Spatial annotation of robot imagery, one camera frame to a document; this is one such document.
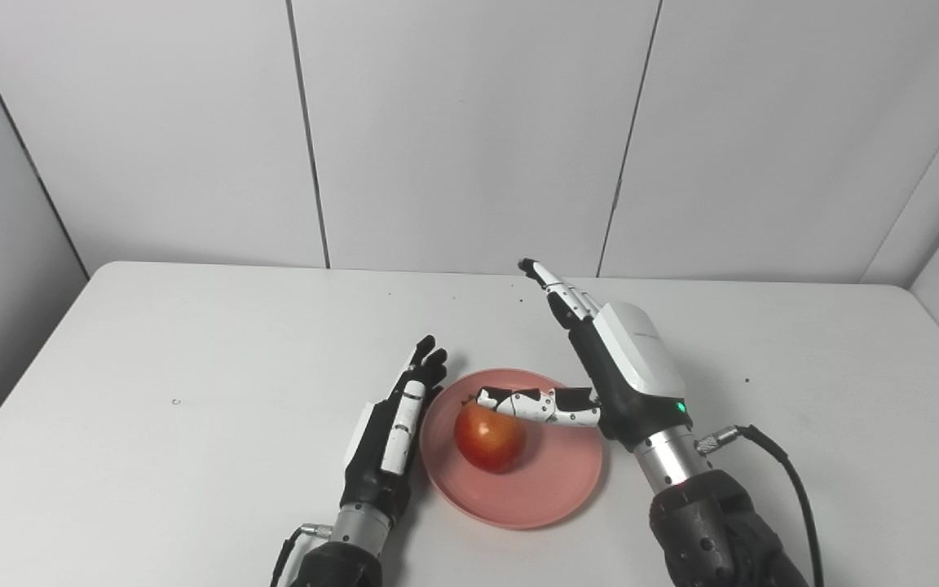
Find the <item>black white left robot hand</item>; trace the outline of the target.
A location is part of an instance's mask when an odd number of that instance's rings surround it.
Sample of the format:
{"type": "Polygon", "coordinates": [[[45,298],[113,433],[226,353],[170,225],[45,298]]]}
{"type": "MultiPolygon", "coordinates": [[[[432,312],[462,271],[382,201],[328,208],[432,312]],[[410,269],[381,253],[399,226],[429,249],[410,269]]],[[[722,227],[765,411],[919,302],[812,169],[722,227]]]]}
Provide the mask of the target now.
{"type": "Polygon", "coordinates": [[[447,350],[422,338],[387,395],[366,404],[347,449],[341,506],[376,510],[388,527],[405,516],[420,427],[447,376],[447,350]]]}

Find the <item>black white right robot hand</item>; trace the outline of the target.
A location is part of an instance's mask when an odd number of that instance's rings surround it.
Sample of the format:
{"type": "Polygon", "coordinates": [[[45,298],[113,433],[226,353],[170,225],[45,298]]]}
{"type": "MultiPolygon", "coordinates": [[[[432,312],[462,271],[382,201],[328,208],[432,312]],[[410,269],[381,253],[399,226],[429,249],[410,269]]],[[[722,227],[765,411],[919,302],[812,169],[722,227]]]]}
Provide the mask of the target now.
{"type": "Polygon", "coordinates": [[[590,384],[482,386],[473,404],[528,422],[597,427],[629,451],[660,432],[692,430],[685,383],[647,313],[630,303],[597,304],[532,258],[518,267],[544,290],[590,384]]]}

